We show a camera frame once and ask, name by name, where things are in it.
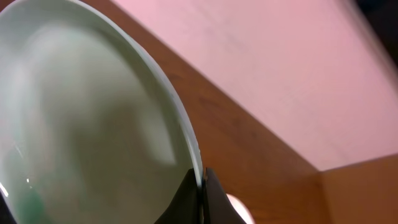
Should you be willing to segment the mint green plate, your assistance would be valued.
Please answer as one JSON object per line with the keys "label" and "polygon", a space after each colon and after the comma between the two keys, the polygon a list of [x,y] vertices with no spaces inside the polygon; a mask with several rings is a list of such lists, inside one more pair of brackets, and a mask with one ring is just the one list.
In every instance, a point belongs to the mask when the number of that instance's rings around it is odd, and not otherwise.
{"label": "mint green plate", "polygon": [[238,215],[244,220],[246,224],[255,224],[255,221],[249,211],[249,209],[242,203],[237,197],[231,194],[226,194],[228,200],[232,204]]}

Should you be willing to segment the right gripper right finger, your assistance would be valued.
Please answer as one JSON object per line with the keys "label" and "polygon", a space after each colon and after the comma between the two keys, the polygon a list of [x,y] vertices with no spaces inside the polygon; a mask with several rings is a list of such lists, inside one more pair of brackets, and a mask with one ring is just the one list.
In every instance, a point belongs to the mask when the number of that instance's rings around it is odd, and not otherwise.
{"label": "right gripper right finger", "polygon": [[245,224],[229,201],[215,171],[206,168],[205,175],[206,179],[203,185],[204,224]]}

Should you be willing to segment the white plate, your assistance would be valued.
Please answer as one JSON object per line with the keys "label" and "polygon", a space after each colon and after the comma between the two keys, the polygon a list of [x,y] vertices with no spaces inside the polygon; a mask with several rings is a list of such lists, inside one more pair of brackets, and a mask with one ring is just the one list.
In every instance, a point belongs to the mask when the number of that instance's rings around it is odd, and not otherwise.
{"label": "white plate", "polygon": [[1,11],[1,195],[17,223],[154,223],[203,166],[154,59],[81,1]]}

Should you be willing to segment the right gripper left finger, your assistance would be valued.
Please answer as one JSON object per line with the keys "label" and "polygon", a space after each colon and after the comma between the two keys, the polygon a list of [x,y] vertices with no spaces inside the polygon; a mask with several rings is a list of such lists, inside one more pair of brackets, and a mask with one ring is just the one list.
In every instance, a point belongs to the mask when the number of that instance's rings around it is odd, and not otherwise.
{"label": "right gripper left finger", "polygon": [[169,206],[155,224],[199,224],[199,205],[195,173],[189,169]]}

